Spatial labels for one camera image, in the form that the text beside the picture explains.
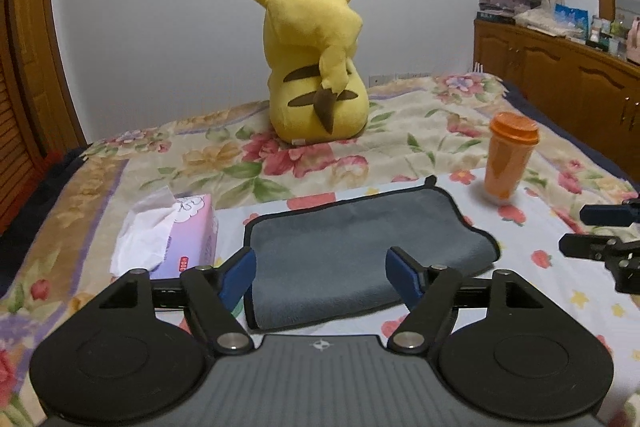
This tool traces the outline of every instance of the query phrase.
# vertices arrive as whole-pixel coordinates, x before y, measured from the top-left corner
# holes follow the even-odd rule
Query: wall socket
[[[391,73],[391,74],[372,74],[369,76],[369,87],[383,86],[394,80],[406,80],[408,78],[423,78],[430,76],[429,73]]]

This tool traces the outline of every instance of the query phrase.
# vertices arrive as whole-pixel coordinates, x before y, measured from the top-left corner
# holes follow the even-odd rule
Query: wooden wardrobe
[[[640,181],[640,67],[560,37],[478,20],[474,60]]]
[[[47,155],[84,144],[50,0],[0,0],[0,233],[44,175]]]

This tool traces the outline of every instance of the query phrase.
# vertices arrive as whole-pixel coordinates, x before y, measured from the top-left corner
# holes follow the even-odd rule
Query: gray towel
[[[423,266],[488,269],[500,255],[495,239],[466,224],[435,182],[252,220],[244,233],[257,257],[244,297],[249,327],[291,328],[398,303],[385,275],[390,247]]]

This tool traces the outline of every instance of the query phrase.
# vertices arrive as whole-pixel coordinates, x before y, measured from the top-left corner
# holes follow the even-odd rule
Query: pink tissue box
[[[218,220],[211,196],[178,198],[180,210],[166,244],[164,261],[150,273],[151,279],[174,279],[199,264],[213,264],[218,239]]]

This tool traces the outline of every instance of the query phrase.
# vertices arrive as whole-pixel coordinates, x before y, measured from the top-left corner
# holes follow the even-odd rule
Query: orange cup
[[[540,142],[538,124],[514,112],[499,112],[489,123],[492,137],[484,190],[497,203],[508,203]]]

